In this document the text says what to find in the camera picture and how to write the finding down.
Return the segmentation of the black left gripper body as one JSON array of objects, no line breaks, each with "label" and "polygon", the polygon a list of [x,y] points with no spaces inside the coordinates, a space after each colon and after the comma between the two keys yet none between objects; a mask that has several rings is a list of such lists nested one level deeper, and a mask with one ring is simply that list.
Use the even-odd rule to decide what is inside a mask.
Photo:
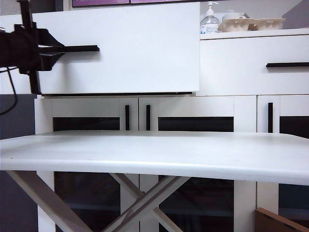
[{"label": "black left gripper body", "polygon": [[32,20],[29,0],[20,0],[22,24],[15,24],[13,32],[0,33],[0,66],[17,67],[27,74],[32,94],[41,94],[38,71],[42,59],[38,47],[37,24]]}]

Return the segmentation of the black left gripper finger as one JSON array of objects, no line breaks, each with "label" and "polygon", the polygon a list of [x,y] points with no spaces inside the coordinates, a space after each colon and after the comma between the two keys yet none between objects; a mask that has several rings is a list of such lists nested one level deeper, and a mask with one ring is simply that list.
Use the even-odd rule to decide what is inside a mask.
[{"label": "black left gripper finger", "polygon": [[36,29],[37,45],[51,46],[51,47],[64,47],[64,44],[60,43],[48,29]]},{"label": "black left gripper finger", "polygon": [[51,52],[40,54],[39,71],[51,71],[54,64],[65,54],[65,52]]}]

